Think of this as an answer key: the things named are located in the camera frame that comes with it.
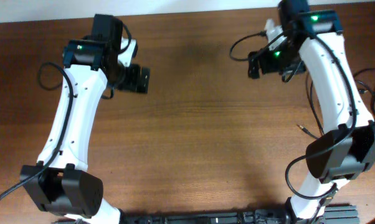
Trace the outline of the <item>black USB cable thin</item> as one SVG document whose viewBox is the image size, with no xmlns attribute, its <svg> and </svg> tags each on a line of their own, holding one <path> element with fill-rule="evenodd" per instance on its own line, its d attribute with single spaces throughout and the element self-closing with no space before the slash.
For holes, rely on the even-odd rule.
<svg viewBox="0 0 375 224">
<path fill-rule="evenodd" d="M 313 82 L 312 80 L 310 80 L 310 74 L 308 72 L 306 73 L 306 76 L 305 76 L 305 92 L 306 92 L 306 97 L 307 97 L 311 112 L 313 113 L 314 119 L 316 121 L 316 125 L 318 127 L 320 136 L 322 136 L 324 135 L 324 130 L 320 122 L 320 119 L 316 113 L 315 104 L 313 101 Z"/>
</svg>

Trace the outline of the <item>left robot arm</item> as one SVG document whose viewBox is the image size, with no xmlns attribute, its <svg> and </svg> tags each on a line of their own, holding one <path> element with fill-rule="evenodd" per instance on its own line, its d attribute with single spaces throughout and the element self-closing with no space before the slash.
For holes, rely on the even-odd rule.
<svg viewBox="0 0 375 224">
<path fill-rule="evenodd" d="M 59 68 L 61 95 L 48 140 L 20 179 L 42 212 L 82 223 L 124 223 L 124 213 L 103 197 L 103 182 L 88 169 L 88 144 L 104 91 L 148 91 L 150 70 L 132 62 L 138 45 L 127 26 L 97 14 L 92 31 L 71 40 Z"/>
</svg>

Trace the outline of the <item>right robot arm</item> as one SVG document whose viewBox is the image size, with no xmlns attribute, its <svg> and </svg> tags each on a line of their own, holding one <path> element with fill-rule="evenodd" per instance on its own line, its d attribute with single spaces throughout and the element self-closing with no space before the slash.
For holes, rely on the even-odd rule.
<svg viewBox="0 0 375 224">
<path fill-rule="evenodd" d="M 308 175 L 293 191 L 280 223 L 354 223 L 347 208 L 331 207 L 335 194 L 375 163 L 375 118 L 362 101 L 333 10 L 312 11 L 306 1 L 281 1 L 280 24 L 268 20 L 268 44 L 248 55 L 248 75 L 277 72 L 284 78 L 308 72 L 323 117 L 323 134 L 301 159 Z"/>
</svg>

